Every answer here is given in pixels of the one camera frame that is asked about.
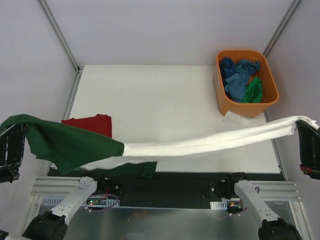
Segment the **white and green t shirt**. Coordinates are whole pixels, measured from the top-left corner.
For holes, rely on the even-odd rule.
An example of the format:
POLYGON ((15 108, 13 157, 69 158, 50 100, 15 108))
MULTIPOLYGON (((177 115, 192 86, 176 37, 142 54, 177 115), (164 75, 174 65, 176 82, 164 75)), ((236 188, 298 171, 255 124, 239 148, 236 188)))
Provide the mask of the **white and green t shirt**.
POLYGON ((27 114, 7 118, 0 125, 0 131, 4 133, 12 126, 25 125, 31 153, 37 159, 55 164, 61 174, 68 174, 111 157, 180 157, 234 149, 293 135, 299 128, 298 123, 306 124, 316 133, 320 132, 315 120, 306 116, 290 116, 259 126, 187 140, 123 143, 92 131, 27 114))

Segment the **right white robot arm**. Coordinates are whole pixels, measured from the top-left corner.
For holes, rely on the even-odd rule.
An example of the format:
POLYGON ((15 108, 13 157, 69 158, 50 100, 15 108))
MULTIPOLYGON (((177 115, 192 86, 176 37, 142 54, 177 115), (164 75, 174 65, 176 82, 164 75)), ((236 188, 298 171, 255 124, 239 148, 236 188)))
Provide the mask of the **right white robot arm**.
MULTIPOLYGON (((312 179, 320 179, 320 128, 305 120, 296 123, 299 135, 300 169, 312 179)), ((252 187, 250 181, 232 180, 225 184, 230 197, 240 197, 256 222, 260 225, 260 240, 300 240, 302 237, 295 226, 288 224, 274 213, 252 187)))

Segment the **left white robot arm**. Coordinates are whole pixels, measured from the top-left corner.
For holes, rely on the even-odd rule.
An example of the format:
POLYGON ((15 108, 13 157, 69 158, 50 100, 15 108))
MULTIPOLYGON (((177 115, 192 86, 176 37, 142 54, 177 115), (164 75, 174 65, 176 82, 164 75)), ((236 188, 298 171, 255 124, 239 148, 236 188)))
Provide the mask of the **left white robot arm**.
MULTIPOLYGON (((0 182, 12 183, 20 178, 24 157, 26 124, 14 124, 0 131, 0 182)), ((21 236, 1 230, 2 240, 62 240, 70 220, 91 194, 102 194, 106 183, 99 177, 82 177, 76 187, 51 210, 36 216, 21 236)))

